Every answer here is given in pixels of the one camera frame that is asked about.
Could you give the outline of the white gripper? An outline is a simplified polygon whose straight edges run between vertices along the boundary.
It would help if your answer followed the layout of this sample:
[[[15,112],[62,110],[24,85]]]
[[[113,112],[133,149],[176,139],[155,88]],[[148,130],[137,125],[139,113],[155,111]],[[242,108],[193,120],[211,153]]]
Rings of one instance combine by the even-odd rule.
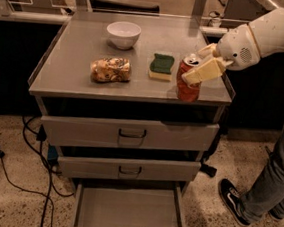
[[[182,80],[186,85],[197,85],[220,77],[226,68],[242,71],[255,65],[261,59],[255,41],[250,26],[239,25],[227,32],[217,44],[211,43],[201,48],[197,54],[204,60],[199,66],[183,73]]]

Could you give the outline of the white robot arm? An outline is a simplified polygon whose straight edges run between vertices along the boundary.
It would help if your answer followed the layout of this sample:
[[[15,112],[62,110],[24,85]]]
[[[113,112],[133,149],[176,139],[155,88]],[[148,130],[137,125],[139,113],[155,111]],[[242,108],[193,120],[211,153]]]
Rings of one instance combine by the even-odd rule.
[[[284,52],[283,7],[229,30],[217,43],[200,49],[200,64],[183,73],[182,80],[192,87],[226,70],[244,70],[278,52]]]

